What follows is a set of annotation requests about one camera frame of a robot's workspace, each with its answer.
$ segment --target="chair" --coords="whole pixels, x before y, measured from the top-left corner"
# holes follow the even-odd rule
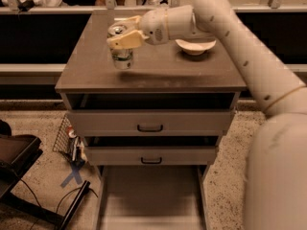
[[[11,190],[42,154],[39,148],[41,141],[34,135],[11,136],[11,130],[6,131],[0,134],[0,203],[52,223],[58,230],[65,229],[88,193],[90,183],[84,181],[64,216],[15,196]]]

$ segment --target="can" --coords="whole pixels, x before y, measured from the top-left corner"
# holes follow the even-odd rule
[[[76,138],[77,134],[72,126],[68,126],[66,128],[66,134],[68,135],[69,138]]]
[[[113,37],[122,34],[126,30],[124,25],[116,25],[108,28],[107,37]],[[120,70],[127,70],[133,64],[133,50],[132,49],[110,49],[112,59],[116,68]]]

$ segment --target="wooden drawer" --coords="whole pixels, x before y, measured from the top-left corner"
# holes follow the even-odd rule
[[[91,165],[206,165],[218,137],[100,137],[85,147]]]
[[[226,132],[233,111],[139,110],[69,111],[67,117],[80,136],[207,135]]]

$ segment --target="floor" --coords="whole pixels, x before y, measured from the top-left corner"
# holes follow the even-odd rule
[[[43,154],[24,176],[24,181],[34,191],[42,207],[65,214],[80,187],[73,178],[69,163],[59,154],[59,135],[66,123],[65,107],[61,101],[0,102],[0,119],[8,122],[13,134],[33,134],[42,143]],[[265,121],[257,105],[251,100],[241,100],[228,134],[223,138],[218,157],[204,181],[208,221],[211,229],[243,230],[243,202],[245,189],[245,167],[250,144],[255,130]],[[83,181],[88,180],[90,188],[99,192],[99,179],[93,168],[85,164],[80,169]],[[34,196],[19,182],[13,192],[32,203]],[[83,200],[67,229],[93,229],[92,220],[97,197],[90,191]],[[0,205],[0,229],[54,229],[54,226]]]

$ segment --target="cabinet top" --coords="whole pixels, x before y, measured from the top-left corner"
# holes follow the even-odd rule
[[[59,93],[242,91],[246,85],[223,45],[189,57],[174,41],[133,49],[129,70],[114,66],[106,45],[107,14],[91,15],[63,70]]]

